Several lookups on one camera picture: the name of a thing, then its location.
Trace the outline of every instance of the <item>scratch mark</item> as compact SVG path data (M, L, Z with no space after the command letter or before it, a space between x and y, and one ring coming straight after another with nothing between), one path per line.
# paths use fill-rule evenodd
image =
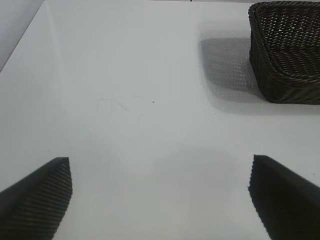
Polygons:
M110 114L112 115L114 103L118 104L123 110L128 112L128 109L123 106L116 98L98 98L96 108L100 108L101 102L110 102Z
M126 112L128 112L128 109L126 109L125 106L123 106L117 99L114 99L114 101L115 101L120 107L122 107Z
M140 117L142 117L142 116L144 116L144 114L140 114L140 115L138 116L138 122L140 121Z

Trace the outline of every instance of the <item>dark wicker basket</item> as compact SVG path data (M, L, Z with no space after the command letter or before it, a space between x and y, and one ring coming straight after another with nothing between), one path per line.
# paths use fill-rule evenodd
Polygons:
M320 104L320 2L253 4L250 62L272 103Z

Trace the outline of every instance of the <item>basket rim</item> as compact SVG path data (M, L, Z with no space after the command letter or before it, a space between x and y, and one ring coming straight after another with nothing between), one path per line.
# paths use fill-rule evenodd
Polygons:
M258 37L262 40L262 45L263 48L265 49L267 56L269 58L269 61L273 67L273 69L278 72L278 74L283 75L286 78L289 78L290 80L292 80L293 82L291 82L291 85L295 86L295 87L302 87L305 85L320 85L320 74L317 75L310 75L310 74L300 74L300 73L289 73L284 71L279 65L278 62L276 61L270 46L266 40L266 36L265 33L263 31L263 27L260 21L260 18L257 14L257 11L263 7L291 7L291 6L295 6L295 7L312 7L312 6L317 6L320 7L320 2L314 2L314 1L271 1L271 2L257 2L254 3L253 5L250 6L249 8L249 20L250 22L254 22L257 26L257 30L258 31L254 31L254 36ZM288 83L284 83L281 81L277 81L281 84L285 84L288 85Z

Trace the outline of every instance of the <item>white surface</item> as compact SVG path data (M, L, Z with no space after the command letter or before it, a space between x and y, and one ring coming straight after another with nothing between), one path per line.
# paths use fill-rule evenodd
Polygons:
M44 3L0 74L0 190L69 156L55 240L269 239L253 154L320 185L320 108L261 99L249 6Z
M0 71L44 0L0 0Z

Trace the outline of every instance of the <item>faint pencil mark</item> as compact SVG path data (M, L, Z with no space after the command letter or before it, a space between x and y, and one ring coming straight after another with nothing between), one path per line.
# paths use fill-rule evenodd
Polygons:
M117 99L114 99L114 102L117 103L120 107L122 107L126 112L128 112L128 109L125 108Z
M144 116L144 114L140 114L139 116L138 116L138 122L140 121L140 117L143 117Z
M110 102L110 106L109 106L109 114L110 114L110 116L112 116L114 103L119 105L126 112L128 112L128 109L126 109L126 107L123 106L116 98L98 98L97 103L96 103L96 108L97 109L103 108L103 106L101 106L102 102Z

